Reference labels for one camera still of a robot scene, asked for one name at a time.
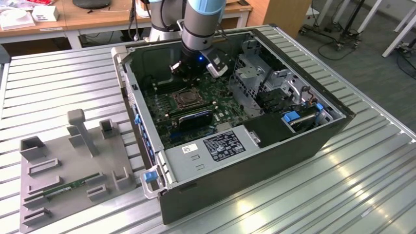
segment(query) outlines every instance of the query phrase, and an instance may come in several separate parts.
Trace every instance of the metal bracket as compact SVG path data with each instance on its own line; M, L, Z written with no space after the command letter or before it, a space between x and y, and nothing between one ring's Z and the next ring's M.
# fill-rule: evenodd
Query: metal bracket
M117 46L111 48L111 58L113 58L113 63L115 64L115 70L117 70L121 88L125 88L125 83L123 83L119 66L121 66L123 59L127 57L127 55L129 55L129 50L126 46Z

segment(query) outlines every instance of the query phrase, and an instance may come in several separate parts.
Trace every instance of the desk leg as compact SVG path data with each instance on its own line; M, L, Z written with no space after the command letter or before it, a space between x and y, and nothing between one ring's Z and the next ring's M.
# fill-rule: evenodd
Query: desk leg
M375 5L374 5L374 7L373 7L373 9L371 9L371 11L370 11L370 13L369 13L366 19L365 19L365 22L363 22L363 24L362 24L362 26L361 26L361 28L359 28L359 30L358 30L359 33L362 33L362 32L365 31L365 29L366 29L366 27L367 27L367 25L369 25L369 23L370 23L373 17L375 16L382 1L383 1L383 0L378 0L378 1L377 1L377 3L375 3Z
M349 4L350 4L350 1L351 1L351 0L345 0L345 3L343 3L343 5L341 6L341 9L338 10L338 15L337 15L335 18L334 18L334 22L335 22L335 23L339 22L339 19L341 19L342 15L345 14L345 11L346 11L346 9L347 9L347 6L349 6Z
M321 26L321 24L323 23L323 20L326 18L327 13L329 13L329 9L330 9L330 6L333 4L333 1L334 0L327 0L325 8L323 8L322 12L319 13L319 17L318 17L318 20L317 20L318 26Z
M409 12L409 14L406 15L406 17L403 18L403 21L401 22L401 24L398 25L397 29L395 29L395 32L399 32L403 25L406 24L406 22L410 20L413 14L415 13L416 11L416 4L415 6L411 8L411 11Z
M82 49L83 45L79 40L79 36L81 36L79 31L78 30L67 31L66 35L67 35L73 49Z
M242 14L241 14L241 17L239 17L239 21L237 23L237 28L245 28L247 26L250 11L242 11L241 13Z
M414 16L411 22L409 23L409 25L407 25L406 28L403 29L402 33L401 33L399 36L397 37L395 41L394 41L393 44L390 45L389 49L387 49L386 52L383 53L383 57L387 58L387 56L390 56L390 54L391 54L391 52L394 51L394 49L397 48L398 44L399 44L401 41L403 40L405 36L407 35L407 33L410 32L410 30L413 29L415 23L416 23L416 15Z

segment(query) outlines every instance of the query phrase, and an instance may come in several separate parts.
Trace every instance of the power supply label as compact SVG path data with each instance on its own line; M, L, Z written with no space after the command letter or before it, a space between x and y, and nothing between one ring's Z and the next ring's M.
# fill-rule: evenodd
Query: power supply label
M226 132L205 140L205 144L215 161L222 161L246 151L234 131Z

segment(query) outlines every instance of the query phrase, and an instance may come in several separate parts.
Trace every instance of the black side panel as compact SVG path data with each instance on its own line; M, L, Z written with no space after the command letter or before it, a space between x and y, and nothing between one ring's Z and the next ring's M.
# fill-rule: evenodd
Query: black side panel
M351 119L310 132L270 151L169 191L159 198L163 223L170 224L202 208L273 177L311 158Z

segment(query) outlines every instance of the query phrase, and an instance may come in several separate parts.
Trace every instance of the lab floor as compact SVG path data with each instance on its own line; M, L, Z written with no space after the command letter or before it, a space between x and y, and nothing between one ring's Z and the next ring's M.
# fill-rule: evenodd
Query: lab floor
M331 16L342 0L335 0L329 12ZM314 0L314 7L319 11L326 4L326 0ZM353 2L345 12L341 23L347 25L350 15L357 4ZM354 29L358 29L370 10L362 9L359 12ZM398 52L394 51L389 58L382 54L393 43L398 34L394 32L399 22L377 14L366 31L363 32L363 42L357 51L341 61L333 61L319 55L319 47L331 39L309 32L305 36L298 36L301 44L327 63L331 68L375 100L375 102L416 132L416 79L413 79L399 69L397 65ZM410 33L405 39L411 42L416 37ZM341 58L349 53L350 48L338 52L335 47L327 46L322 53L331 58ZM416 65L416 55L410 61ZM407 62L401 58L401 66L416 76Z

